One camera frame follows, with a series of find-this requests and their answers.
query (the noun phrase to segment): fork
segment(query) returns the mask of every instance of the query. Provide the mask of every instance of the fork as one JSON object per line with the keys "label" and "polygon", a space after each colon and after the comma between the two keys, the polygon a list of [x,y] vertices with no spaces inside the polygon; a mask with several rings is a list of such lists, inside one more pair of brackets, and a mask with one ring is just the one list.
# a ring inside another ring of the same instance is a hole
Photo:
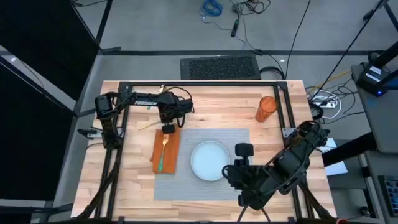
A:
{"label": "fork", "polygon": [[163,149],[162,149],[162,157],[160,158],[159,166],[157,167],[157,171],[162,172],[163,170],[163,155],[164,155],[164,147],[166,146],[167,142],[169,141],[169,135],[163,134]]}

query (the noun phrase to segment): white plate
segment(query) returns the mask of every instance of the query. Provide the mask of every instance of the white plate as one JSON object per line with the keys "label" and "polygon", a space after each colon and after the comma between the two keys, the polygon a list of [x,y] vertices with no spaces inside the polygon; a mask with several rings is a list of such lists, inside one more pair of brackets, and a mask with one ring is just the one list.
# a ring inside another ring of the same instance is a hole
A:
{"label": "white plate", "polygon": [[221,171],[230,163],[229,153],[218,142],[205,141],[197,145],[191,154],[193,172],[207,181],[219,180],[223,177]]}

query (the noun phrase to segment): orange napkin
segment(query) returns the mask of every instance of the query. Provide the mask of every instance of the orange napkin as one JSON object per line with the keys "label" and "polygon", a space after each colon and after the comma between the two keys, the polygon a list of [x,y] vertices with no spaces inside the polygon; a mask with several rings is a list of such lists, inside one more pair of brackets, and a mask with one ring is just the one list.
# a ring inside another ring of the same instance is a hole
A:
{"label": "orange napkin", "polygon": [[169,141],[164,148],[163,154],[163,170],[158,171],[160,158],[163,150],[163,132],[156,130],[154,152],[150,161],[152,162],[152,170],[155,174],[174,174],[177,164],[178,150],[180,149],[180,128],[175,128],[173,134],[169,134]]}

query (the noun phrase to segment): concrete floor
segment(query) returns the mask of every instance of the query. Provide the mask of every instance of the concrete floor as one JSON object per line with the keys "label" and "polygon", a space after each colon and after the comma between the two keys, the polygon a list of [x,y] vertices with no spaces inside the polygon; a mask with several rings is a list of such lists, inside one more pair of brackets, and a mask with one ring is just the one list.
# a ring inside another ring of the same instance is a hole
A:
{"label": "concrete floor", "polygon": [[[80,2],[89,4],[95,1]],[[229,31],[219,30],[214,24],[202,23],[199,13],[202,2],[114,0],[101,47],[121,46],[122,50],[241,50],[243,43],[231,38]],[[228,0],[220,2],[224,5],[223,14],[205,20],[215,21],[221,27],[230,29],[236,15],[231,12],[231,3]],[[345,50],[360,30],[363,15],[376,2],[377,0],[312,1],[298,33],[294,50]],[[104,2],[77,8],[94,36],[98,31],[105,4]],[[265,13],[245,16],[248,40],[259,49],[290,50],[306,5],[307,0],[274,0]],[[391,1],[390,6],[398,15],[398,2]],[[242,22],[237,35],[241,39],[244,38]],[[398,32],[386,12],[380,10],[374,15],[352,50],[383,50],[397,39]],[[94,106],[93,99],[100,93],[103,80],[178,80],[180,79],[179,60],[192,57],[197,56],[99,56],[91,73],[82,110]],[[275,58],[285,70],[287,56],[275,55]],[[291,56],[288,79],[303,80],[305,86],[320,84],[329,75],[339,58],[340,56]],[[335,75],[348,70],[352,64],[366,60],[365,56],[347,56],[337,68]],[[260,68],[266,65],[276,66],[268,56],[257,56],[257,61]],[[397,69],[398,62],[392,62],[389,68]],[[344,76],[327,86],[343,83],[348,78],[348,75]],[[264,73],[262,79],[275,79],[275,75]],[[349,82],[347,86],[353,91],[356,90],[353,82]],[[352,102],[352,96],[343,99],[343,109],[348,108]],[[357,95],[356,104],[350,112],[362,110]],[[333,113],[335,110],[326,111],[326,114]],[[80,118],[75,121],[76,128],[89,128],[92,120],[93,116]],[[350,116],[325,128],[330,129],[330,136],[336,139],[353,139],[370,131],[364,114]],[[87,140],[74,133],[54,201],[55,206],[73,202],[86,145]],[[64,219],[69,215],[64,213],[53,216],[52,219]]]}

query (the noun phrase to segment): wooden table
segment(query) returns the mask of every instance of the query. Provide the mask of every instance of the wooden table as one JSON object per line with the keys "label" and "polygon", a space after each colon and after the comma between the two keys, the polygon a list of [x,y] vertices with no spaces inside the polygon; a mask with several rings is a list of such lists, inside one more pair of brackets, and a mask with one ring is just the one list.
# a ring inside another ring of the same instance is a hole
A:
{"label": "wooden table", "polygon": [[[289,96],[296,125],[311,120],[306,92],[301,80],[287,81]],[[101,92],[118,90],[118,81],[106,81]],[[271,86],[183,86],[193,97],[195,114],[189,114],[183,128],[248,128],[250,140],[254,144],[254,164],[265,164],[283,148],[282,135],[277,113],[266,122],[258,123],[254,119],[262,96],[274,96]],[[134,91],[158,93],[159,86],[135,86]],[[188,98],[181,90],[172,90],[176,95]],[[281,102],[284,102],[280,91]],[[285,123],[289,126],[285,104],[282,103]],[[138,129],[159,120],[158,109],[145,106],[132,106],[129,111],[126,137],[124,141],[121,170],[114,204],[113,219],[125,216],[126,220],[212,220],[236,221],[242,210],[237,200],[232,201],[155,201],[155,174],[149,161],[154,145],[155,130],[161,124],[144,130]],[[94,120],[94,127],[100,128],[100,122]],[[97,192],[103,169],[105,149],[102,145],[90,147],[86,152],[83,170],[73,206],[75,217],[89,204]],[[321,154],[314,151],[310,157],[308,185],[317,200],[336,216],[328,180],[325,174]],[[306,209],[303,195],[299,191],[303,215]],[[108,193],[104,196],[102,216],[105,216]],[[272,221],[287,221],[295,216],[291,193],[281,195],[276,192],[264,207]],[[261,211],[248,209],[242,221],[264,221]]]}

